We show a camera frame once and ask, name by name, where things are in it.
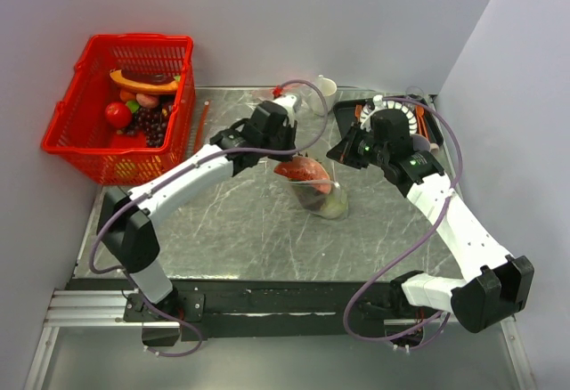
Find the tomato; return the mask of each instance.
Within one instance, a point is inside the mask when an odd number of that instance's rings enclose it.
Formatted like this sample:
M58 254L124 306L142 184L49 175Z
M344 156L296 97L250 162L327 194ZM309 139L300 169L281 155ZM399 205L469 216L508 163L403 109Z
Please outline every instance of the tomato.
M131 122L133 114L123 102L111 102L105 109L105 118L111 126L122 129Z

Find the marble table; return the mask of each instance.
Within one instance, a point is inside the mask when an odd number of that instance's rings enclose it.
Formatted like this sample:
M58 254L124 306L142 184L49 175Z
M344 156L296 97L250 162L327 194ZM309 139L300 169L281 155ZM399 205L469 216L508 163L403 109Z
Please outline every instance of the marble table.
M371 91L346 89L338 100L371 97ZM188 154L205 100L211 101L204 133L208 138L239 118L249 116L258 103L254 89L197 89L196 110ZM303 110L297 145L306 143L322 119ZM332 114L325 135L313 151L324 156L340 140ZM444 150L438 160L450 169ZM355 170L327 163L346 188L349 211L343 220L309 215L263 160L179 208L159 228L160 262L171 278L247 280L366 280L404 251L429 227L425 217L388 183L377 167ZM87 266L104 188L86 229L76 278L95 278ZM115 264L101 248L100 267ZM460 270L438 236L385 275L390 280L410 270L457 278ZM120 278L120 275L102 276Z

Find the white wall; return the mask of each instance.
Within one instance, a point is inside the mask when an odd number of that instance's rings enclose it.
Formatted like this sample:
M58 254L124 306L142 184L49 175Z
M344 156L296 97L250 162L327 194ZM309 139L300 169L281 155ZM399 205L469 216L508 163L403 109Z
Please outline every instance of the white wall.
M489 0L73 0L93 33L183 33L200 85L341 85L439 92Z
M491 0L439 109L466 157L461 189L536 273L518 315L540 389L570 382L570 0Z
M71 275L94 185L39 149L86 32L69 0L0 2L0 386L17 389L53 288Z

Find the purple cable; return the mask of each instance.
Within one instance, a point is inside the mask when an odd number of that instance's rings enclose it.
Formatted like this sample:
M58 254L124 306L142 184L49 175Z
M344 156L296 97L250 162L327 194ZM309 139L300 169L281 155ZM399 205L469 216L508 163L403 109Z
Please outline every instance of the purple cable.
M437 119L440 121L440 123L442 125L444 125L444 127L447 130L447 133L449 134L450 138L452 138L452 142L453 142L453 145L455 146L455 150L457 153L457 174L452 179L451 184L450 184L450 189L455 188L455 186L457 185L457 182L461 178L461 174L463 173L463 156L461 155L460 143L457 140L457 136L455 136L455 133L450 128L450 126L447 124L445 119L437 111L429 108L427 105L424 105L421 102L414 101L413 99L398 98L398 97L385 97L384 101L407 102L407 103L411 103L414 105L418 105L421 108L423 108L424 110L431 112L434 116L437 117ZM368 288L370 286L372 286L376 280L378 280L380 277L382 277L384 274L386 274L386 272L388 272L390 269L392 269L396 264L402 262L406 257L411 255L416 250L418 250L418 248L420 246L422 246L426 241L429 240L429 238L431 236L434 235L434 233L437 230L437 227L439 227L439 225L442 223L442 221L445 218L445 214L447 213L447 209L449 208L450 201L451 201L451 198L445 199L444 206L442 207L442 210L441 210L439 216L437 217L436 221L431 226L431 228L426 232L426 234L424 234L411 248L404 251L396 259L390 261L385 267L380 269L378 272L374 273L374 275L372 277L370 277L370 279L367 280L361 286L361 288L356 291L356 293L354 293L352 298L350 298L350 301L348 301L348 304L346 305L345 312L344 312L343 317L342 317L343 325L345 327L345 331L347 334L351 335L352 337L354 337L360 341L371 341L371 342L391 341L393 339L397 339L399 337L403 337L404 335L410 334L410 333L414 332L416 329L422 328L423 326L427 325L428 323L430 323L431 321L433 321L437 317L439 317L439 315L441 315L441 312L436 313L435 315L433 315L430 318L422 321L418 325L413 326L413 327L411 327L411 328L409 328L403 332L400 332L399 334L391 335L389 337L363 337L361 335L356 334L352 329L350 329L350 324L348 323L348 316L349 316L350 312L354 308L356 301L358 301L358 299L364 294L364 292L366 292L366 290L368 290ZM422 344L416 346L415 349L421 348L422 346L424 346L426 344L427 344L427 342L422 343Z
M102 242L103 236L107 233L109 228L119 219L119 217L121 215L123 215L128 209L130 209L131 207L133 207L135 205L138 205L143 200L147 199L149 196L153 195L157 191L162 190L164 187L169 185L171 182L173 182L177 178L179 178L182 175L185 175L188 172L190 172L196 166L201 166L204 163L208 162L209 160L212 160L214 158L218 158L221 156L225 156L227 154L233 154L236 152L255 152L258 154L260 153L260 154L267 154L267 155L290 156L293 154L297 154L298 152L301 152L302 150L307 150L308 148L310 148L314 144L316 144L319 141L319 139L321 139L322 134L324 134L324 131L327 128L327 115L329 114L329 108L327 107L327 102L324 99L322 92L319 90L319 88L316 85L314 85L313 83L311 83L309 81L301 80L301 79L293 79L293 80L287 81L287 82L283 83L282 85L280 85L280 88L282 89L283 87L285 87L287 85L298 85L298 84L308 85L309 87L311 87L317 93L317 95L319 96L319 99L321 99L322 107L324 109L324 116L325 117L323 119L322 128L319 131L319 133L307 145L305 145L301 148L295 148L293 150L266 150L266 149L262 149L262 148L232 148L229 150L221 150L221 151L217 151L213 154L210 154L209 156L206 156L206 157L198 160L196 162L196 164L191 164L188 167L180 169L179 171L173 173L168 178L166 178L164 181L154 185L152 187L150 193L148 193L148 192L144 193L141 196L137 197L136 199L129 201L121 209L119 209L117 212L115 212L115 214L113 214L113 216L111 218L109 218L109 220L105 223L105 225L101 228L101 230L97 234L95 241L91 247L91 252L89 254L89 270L93 274L105 274L107 272L113 272L116 270L123 270L124 271L124 269L121 265L114 265L112 267L108 267L108 268L104 268L104 269L97 269L95 267L95 256L97 254L97 249ZM131 282L131 284L135 288L137 288L136 283L133 281L133 279L130 277L130 275L127 272L125 272L125 276ZM141 292L141 294L142 294L143 302L146 304L147 308L149 308L149 310L151 310L153 313L155 313L159 316L162 316L163 318L165 318L169 321L176 321L176 322L180 323L181 325L185 326L186 328L192 330L198 336L198 343L192 349L190 349L186 352L162 353L162 352L159 352L158 350L155 350L155 349L149 347L149 351L151 353L154 353L158 356L163 356L163 357L183 357L183 356L186 356L188 354L192 354L192 353L196 352L200 348L200 346L202 345L202 342L204 341L204 337L202 336L202 334L198 328L196 328L194 325L192 325L191 323L189 323L187 321L181 321L180 319L176 319L176 317L174 317L174 316L171 316L169 314L161 312L158 308L156 308L154 305L152 305L152 303L147 299L147 297L142 292Z

